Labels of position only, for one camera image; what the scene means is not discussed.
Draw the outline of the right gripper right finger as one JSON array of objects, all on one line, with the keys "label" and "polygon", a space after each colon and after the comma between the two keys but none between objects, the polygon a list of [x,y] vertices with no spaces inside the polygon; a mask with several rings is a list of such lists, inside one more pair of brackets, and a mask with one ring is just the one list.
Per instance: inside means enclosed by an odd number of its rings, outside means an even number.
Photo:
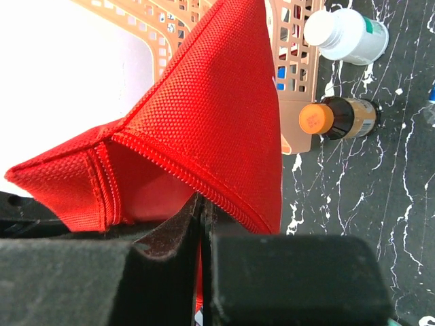
[{"label": "right gripper right finger", "polygon": [[339,235],[252,234],[202,199],[204,325],[387,325],[370,246]]}]

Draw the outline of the red first aid pouch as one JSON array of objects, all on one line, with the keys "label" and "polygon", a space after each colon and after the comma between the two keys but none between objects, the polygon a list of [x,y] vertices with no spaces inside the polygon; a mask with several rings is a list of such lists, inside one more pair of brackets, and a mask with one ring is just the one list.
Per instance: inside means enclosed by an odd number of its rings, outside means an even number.
[{"label": "red first aid pouch", "polygon": [[[264,27],[254,28],[254,66],[240,73],[236,48],[263,1],[217,1],[158,81],[125,117],[94,127],[10,168],[72,233],[173,217],[192,196],[244,228],[279,231],[282,165],[279,101]],[[203,300],[201,215],[194,312]]]}]

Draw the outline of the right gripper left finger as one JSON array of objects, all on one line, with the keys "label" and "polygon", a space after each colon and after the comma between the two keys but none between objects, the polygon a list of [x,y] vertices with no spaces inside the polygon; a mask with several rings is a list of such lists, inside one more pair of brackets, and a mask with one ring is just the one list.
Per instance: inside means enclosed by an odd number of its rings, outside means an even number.
[{"label": "right gripper left finger", "polygon": [[1,237],[2,325],[192,325],[201,199],[162,223]]}]

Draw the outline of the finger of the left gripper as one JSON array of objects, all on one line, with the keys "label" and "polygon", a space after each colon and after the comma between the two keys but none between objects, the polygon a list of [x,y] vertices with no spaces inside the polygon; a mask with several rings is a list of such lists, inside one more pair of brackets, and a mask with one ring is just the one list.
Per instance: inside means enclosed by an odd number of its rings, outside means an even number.
[{"label": "finger of the left gripper", "polygon": [[1,192],[2,238],[49,238],[69,232],[50,209],[33,198]]}]

